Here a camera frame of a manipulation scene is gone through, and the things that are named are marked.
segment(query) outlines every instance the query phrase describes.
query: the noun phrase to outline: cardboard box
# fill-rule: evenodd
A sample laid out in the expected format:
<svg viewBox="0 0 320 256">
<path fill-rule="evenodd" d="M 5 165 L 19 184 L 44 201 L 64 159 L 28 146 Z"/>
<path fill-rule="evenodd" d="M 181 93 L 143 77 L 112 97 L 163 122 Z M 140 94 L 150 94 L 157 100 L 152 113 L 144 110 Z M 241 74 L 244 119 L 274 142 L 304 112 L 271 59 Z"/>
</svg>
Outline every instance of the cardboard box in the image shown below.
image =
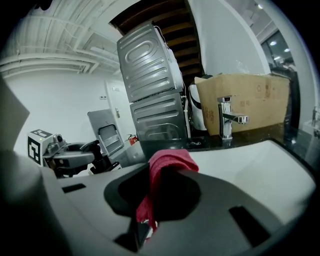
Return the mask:
<svg viewBox="0 0 320 256">
<path fill-rule="evenodd" d="M 219 134 L 217 98 L 231 98 L 232 112 L 249 117 L 248 124 L 232 122 L 232 132 L 283 123 L 287 112 L 290 80 L 280 76 L 219 74 L 194 79 L 201 103 L 204 125 L 210 135 Z"/>
</svg>

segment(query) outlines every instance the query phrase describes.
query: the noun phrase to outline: red towel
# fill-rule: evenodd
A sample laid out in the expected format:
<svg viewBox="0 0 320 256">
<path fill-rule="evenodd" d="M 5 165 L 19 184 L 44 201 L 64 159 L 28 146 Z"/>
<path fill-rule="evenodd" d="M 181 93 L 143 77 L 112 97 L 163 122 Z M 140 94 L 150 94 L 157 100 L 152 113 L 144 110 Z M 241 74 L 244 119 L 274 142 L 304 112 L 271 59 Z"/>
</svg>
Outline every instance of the red towel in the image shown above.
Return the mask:
<svg viewBox="0 0 320 256">
<path fill-rule="evenodd" d="M 165 149 L 156 152 L 149 160 L 149 193 L 140 203 L 136 210 L 136 221 L 148 223 L 153 231 L 156 230 L 154 219 L 154 201 L 158 198 L 158 191 L 161 182 L 160 170 L 164 167 L 173 167 L 175 170 L 191 170 L 198 172 L 199 167 L 192 160 L 186 149 Z"/>
</svg>

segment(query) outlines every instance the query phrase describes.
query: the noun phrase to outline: sink basin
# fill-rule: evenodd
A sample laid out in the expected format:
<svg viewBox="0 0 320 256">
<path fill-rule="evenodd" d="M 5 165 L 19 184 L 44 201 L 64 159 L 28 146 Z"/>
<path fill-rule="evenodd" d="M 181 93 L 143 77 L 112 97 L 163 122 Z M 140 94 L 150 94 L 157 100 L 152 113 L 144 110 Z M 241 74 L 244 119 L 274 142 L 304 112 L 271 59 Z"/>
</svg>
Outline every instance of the sink basin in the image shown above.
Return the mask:
<svg viewBox="0 0 320 256">
<path fill-rule="evenodd" d="M 271 140 L 190 152 L 190 156 L 199 166 L 199 173 L 234 184 L 267 207 L 283 224 L 305 210 L 316 188 L 307 169 Z"/>
</svg>

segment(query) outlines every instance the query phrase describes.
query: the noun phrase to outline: ceiling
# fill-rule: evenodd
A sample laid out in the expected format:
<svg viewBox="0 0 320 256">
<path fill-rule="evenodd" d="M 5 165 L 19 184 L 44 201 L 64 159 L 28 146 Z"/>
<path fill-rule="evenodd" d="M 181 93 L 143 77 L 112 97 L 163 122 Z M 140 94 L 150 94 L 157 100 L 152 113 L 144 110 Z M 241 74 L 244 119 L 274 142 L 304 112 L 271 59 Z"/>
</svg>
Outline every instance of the ceiling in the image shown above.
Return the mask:
<svg viewBox="0 0 320 256">
<path fill-rule="evenodd" d="M 32 9 L 0 54 L 4 78 L 42 70 L 118 74 L 120 32 L 109 22 L 138 0 L 53 0 Z"/>
<path fill-rule="evenodd" d="M 259 43 L 263 43 L 278 28 L 263 9 L 258 7 L 255 0 L 226 0 L 245 20 L 248 26 L 252 29 Z"/>
</svg>

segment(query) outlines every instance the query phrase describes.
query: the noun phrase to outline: window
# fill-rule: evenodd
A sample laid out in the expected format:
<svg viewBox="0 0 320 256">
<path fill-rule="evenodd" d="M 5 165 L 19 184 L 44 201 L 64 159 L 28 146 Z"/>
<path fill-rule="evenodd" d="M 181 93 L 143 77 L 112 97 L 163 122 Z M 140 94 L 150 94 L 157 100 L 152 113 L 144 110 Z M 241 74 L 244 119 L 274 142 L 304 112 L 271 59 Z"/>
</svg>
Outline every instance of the window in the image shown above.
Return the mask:
<svg viewBox="0 0 320 256">
<path fill-rule="evenodd" d="M 295 69 L 290 49 L 280 31 L 270 36 L 261 46 L 271 70 L 276 67 Z"/>
</svg>

